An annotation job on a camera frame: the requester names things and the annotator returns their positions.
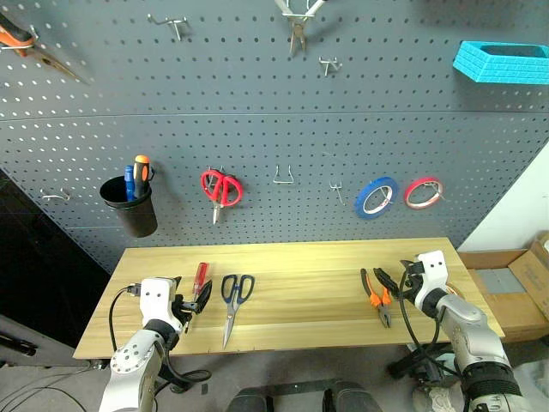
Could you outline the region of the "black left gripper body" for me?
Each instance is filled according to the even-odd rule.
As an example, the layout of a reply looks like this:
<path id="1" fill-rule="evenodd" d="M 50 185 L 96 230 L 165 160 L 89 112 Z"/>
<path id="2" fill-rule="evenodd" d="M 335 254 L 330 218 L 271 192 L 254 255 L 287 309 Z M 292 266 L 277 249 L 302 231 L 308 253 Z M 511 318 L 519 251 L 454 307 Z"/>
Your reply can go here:
<path id="1" fill-rule="evenodd" d="M 172 278 L 172 291 L 171 291 L 171 311 L 172 315 L 182 325 L 182 330 L 187 333 L 189 323 L 192 320 L 192 312 L 187 308 L 186 302 L 182 294 L 177 293 L 177 288 L 181 282 L 182 277 L 176 276 Z"/>

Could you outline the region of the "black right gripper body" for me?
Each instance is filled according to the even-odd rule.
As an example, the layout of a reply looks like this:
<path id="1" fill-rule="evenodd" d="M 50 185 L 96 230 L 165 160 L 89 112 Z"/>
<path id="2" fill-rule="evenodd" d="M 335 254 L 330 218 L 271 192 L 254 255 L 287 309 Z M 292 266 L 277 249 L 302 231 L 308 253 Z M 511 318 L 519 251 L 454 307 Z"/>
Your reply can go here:
<path id="1" fill-rule="evenodd" d="M 420 291 L 423 288 L 423 275 L 425 273 L 425 268 L 422 263 L 422 274 L 421 275 L 406 275 L 405 269 L 401 278 L 399 301 L 403 303 L 405 300 L 410 301 L 415 306 L 422 306 L 424 295 L 420 294 Z"/>

